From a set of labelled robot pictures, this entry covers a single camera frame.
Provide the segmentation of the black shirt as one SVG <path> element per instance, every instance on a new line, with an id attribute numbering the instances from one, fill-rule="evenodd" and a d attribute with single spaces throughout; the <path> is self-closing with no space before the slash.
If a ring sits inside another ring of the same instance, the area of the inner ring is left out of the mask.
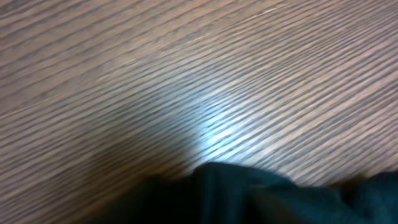
<path id="1" fill-rule="evenodd" d="M 304 187 L 273 172 L 219 162 L 178 179 L 152 176 L 95 223 L 396 223 L 397 172 Z"/>

